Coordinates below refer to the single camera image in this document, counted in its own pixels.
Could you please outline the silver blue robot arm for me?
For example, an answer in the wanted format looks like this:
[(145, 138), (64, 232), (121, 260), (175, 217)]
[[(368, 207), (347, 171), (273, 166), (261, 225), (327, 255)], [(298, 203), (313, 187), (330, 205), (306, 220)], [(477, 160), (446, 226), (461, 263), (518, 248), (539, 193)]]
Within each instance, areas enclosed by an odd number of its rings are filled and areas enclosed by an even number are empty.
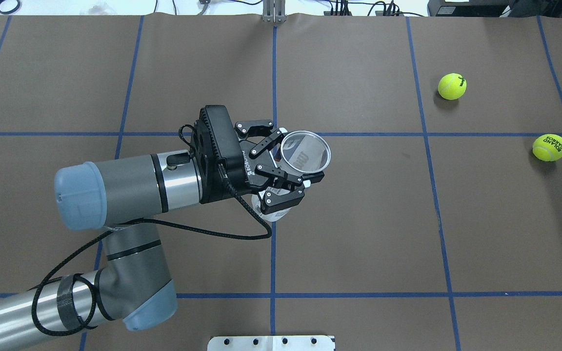
[[(73, 230), (102, 233), (71, 253), (35, 286), (0, 301), (0, 351), (122, 320), (130, 331), (166, 321), (178, 308), (158, 226), (234, 240), (272, 237), (270, 222), (320, 182), (330, 147), (309, 131), (271, 120), (214, 122), (200, 117), (188, 149), (67, 167), (56, 175), (56, 202)], [(234, 198), (260, 235), (196, 228), (156, 215)]]

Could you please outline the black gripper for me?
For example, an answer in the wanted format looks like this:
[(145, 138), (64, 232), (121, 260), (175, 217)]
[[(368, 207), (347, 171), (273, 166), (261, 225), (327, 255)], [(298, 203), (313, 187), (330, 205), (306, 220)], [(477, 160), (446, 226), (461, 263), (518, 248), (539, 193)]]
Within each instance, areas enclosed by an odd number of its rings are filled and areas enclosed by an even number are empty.
[[(323, 171), (294, 175), (278, 168), (271, 150), (280, 144), (285, 132), (273, 120), (238, 121), (234, 127), (244, 162), (245, 180), (238, 183), (238, 194), (255, 194), (256, 212), (260, 216), (284, 216), (299, 205), (306, 189), (321, 182)], [(258, 143), (252, 137), (262, 137)]]

